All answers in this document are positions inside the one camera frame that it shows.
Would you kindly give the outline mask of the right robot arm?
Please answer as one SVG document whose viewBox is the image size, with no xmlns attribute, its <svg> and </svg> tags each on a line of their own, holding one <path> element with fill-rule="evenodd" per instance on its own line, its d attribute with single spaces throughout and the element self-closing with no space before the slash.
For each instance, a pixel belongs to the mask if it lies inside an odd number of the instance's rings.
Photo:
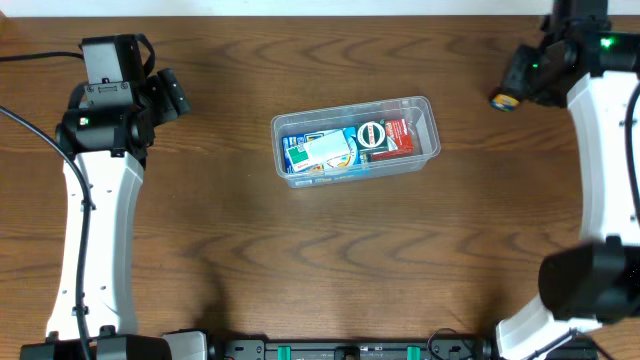
<svg viewBox="0 0 640 360">
<path fill-rule="evenodd" d="M 499 359 L 545 359 L 580 333 L 639 314 L 639 37 L 547 33 L 522 46 L 491 104 L 567 109 L 582 182 L 579 245 L 547 256 L 538 292 L 498 323 Z"/>
</svg>

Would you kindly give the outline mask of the red Panadol ActiFast box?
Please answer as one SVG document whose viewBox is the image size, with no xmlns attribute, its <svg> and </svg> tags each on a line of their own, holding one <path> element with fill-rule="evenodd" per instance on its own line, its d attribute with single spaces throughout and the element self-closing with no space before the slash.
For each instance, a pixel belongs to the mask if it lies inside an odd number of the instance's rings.
<svg viewBox="0 0 640 360">
<path fill-rule="evenodd" d="M 371 161 L 381 161 L 410 155 L 414 152 L 414 143 L 405 119 L 386 120 L 384 122 L 388 149 L 372 153 Z"/>
</svg>

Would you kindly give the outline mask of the dark green square packet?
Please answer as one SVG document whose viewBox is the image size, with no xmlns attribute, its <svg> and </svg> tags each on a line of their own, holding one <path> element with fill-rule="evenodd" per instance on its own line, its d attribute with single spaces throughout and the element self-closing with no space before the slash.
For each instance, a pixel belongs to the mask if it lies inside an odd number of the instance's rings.
<svg viewBox="0 0 640 360">
<path fill-rule="evenodd" d="M 356 144 L 361 151 L 378 152 L 387 149 L 384 120 L 368 121 L 356 127 Z"/>
</svg>

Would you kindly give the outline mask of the blue medicine box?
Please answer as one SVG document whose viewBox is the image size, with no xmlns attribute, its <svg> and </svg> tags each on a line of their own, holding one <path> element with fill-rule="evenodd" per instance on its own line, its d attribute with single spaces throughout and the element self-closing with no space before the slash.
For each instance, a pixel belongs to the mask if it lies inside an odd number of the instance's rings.
<svg viewBox="0 0 640 360">
<path fill-rule="evenodd" d="M 306 171 L 299 172 L 299 173 L 323 172 L 323 171 L 327 171 L 327 170 L 331 170 L 331 169 L 351 167 L 353 165 L 358 165 L 358 164 L 362 163 L 361 157 L 360 157 L 357 145 L 356 145 L 356 139 L 355 139 L 356 130 L 355 130 L 355 128 L 354 127 L 346 127 L 346 128 L 333 128 L 333 129 L 341 129 L 341 130 L 344 131 L 344 134 L 346 136 L 347 142 L 348 142 L 349 147 L 350 147 L 350 153 L 347 156 L 343 156 L 341 158 L 336 158 L 336 159 L 330 160 L 327 163 L 325 163 L 324 165 L 318 165 L 317 167 L 309 168 Z M 306 133 L 300 133 L 300 134 L 324 132 L 324 131 L 329 131 L 329 130 L 333 130 L 333 129 L 319 130 L 319 131 L 306 132 Z M 282 150 L 283 150 L 283 138 L 284 137 L 281 138 Z M 284 150 L 283 150 L 283 160 L 284 160 L 285 172 L 289 173 L 288 170 L 286 169 L 286 165 L 285 165 Z"/>
</svg>

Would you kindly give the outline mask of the white green medicine box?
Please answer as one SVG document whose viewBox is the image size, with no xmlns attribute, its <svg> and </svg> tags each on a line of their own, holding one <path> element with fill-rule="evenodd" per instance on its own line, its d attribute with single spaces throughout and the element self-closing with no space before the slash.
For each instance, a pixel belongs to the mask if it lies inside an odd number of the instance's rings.
<svg viewBox="0 0 640 360">
<path fill-rule="evenodd" d="M 350 153 L 341 129 L 284 137 L 283 150 L 289 173 L 304 172 Z"/>
</svg>

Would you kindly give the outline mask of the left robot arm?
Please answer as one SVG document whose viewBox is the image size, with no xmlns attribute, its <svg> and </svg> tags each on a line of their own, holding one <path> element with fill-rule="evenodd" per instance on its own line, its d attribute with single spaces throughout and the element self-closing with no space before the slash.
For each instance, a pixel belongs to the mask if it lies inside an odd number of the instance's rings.
<svg viewBox="0 0 640 360">
<path fill-rule="evenodd" d="M 138 332 L 132 294 L 135 208 L 155 127 L 188 113 L 175 73 L 147 78 L 138 100 L 72 100 L 56 128 L 65 154 L 67 225 L 63 265 L 45 340 L 23 359 L 206 359 L 207 335 Z"/>
</svg>

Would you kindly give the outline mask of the dark bottle white cap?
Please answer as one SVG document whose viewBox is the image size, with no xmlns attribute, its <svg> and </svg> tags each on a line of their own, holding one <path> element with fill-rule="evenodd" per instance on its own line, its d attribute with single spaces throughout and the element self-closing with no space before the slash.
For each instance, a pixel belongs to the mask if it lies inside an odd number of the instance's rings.
<svg viewBox="0 0 640 360">
<path fill-rule="evenodd" d="M 497 93 L 491 97 L 490 105 L 499 111 L 512 112 L 520 105 L 520 101 L 510 95 Z"/>
</svg>

